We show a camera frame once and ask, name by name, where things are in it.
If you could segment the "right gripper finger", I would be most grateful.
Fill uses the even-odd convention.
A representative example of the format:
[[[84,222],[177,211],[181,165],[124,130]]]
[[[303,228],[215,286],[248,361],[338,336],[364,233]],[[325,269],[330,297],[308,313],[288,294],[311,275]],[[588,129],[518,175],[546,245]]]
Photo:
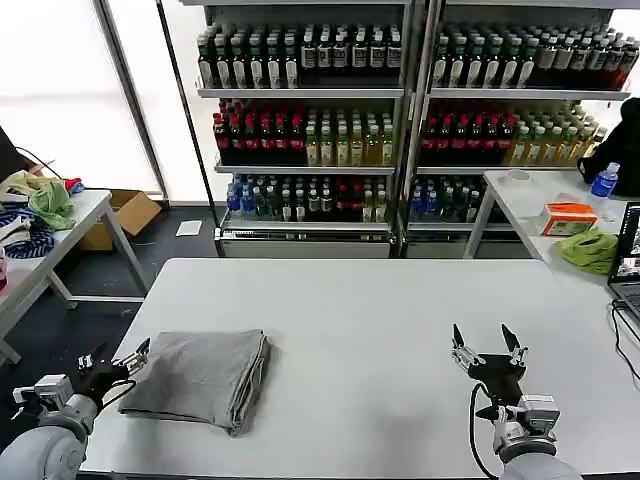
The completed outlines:
[[[516,334],[505,324],[501,325],[501,331],[510,355],[510,363],[517,367],[525,367],[524,356],[528,348],[520,344]]]
[[[457,324],[453,324],[452,358],[465,373],[475,364],[475,353],[464,343],[463,336]]]

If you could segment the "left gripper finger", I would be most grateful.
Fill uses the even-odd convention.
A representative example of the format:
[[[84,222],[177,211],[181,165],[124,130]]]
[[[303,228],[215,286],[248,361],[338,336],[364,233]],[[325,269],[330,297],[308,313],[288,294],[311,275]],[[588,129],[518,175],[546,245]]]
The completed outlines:
[[[115,367],[124,368],[128,373],[137,373],[148,362],[148,354],[150,349],[150,338],[146,338],[136,350],[122,359],[112,362]]]
[[[101,359],[106,346],[107,344],[102,342],[93,348],[88,354],[79,356],[77,358],[78,370],[89,371],[93,365]]]

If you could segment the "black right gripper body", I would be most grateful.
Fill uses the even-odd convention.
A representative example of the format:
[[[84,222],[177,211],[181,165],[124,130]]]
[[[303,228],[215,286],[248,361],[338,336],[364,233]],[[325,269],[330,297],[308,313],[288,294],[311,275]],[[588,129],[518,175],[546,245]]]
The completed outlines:
[[[518,403],[523,395],[519,385],[526,372],[520,362],[512,363],[506,354],[480,354],[467,369],[468,375],[480,381],[487,389],[493,403]]]

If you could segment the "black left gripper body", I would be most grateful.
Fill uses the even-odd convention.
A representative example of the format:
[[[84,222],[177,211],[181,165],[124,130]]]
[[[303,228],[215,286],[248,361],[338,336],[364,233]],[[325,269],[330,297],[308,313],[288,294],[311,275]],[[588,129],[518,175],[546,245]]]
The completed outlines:
[[[117,382],[128,379],[129,371],[125,366],[100,360],[91,366],[79,368],[79,379],[74,386],[74,392],[91,399],[97,408],[103,408],[106,394]]]

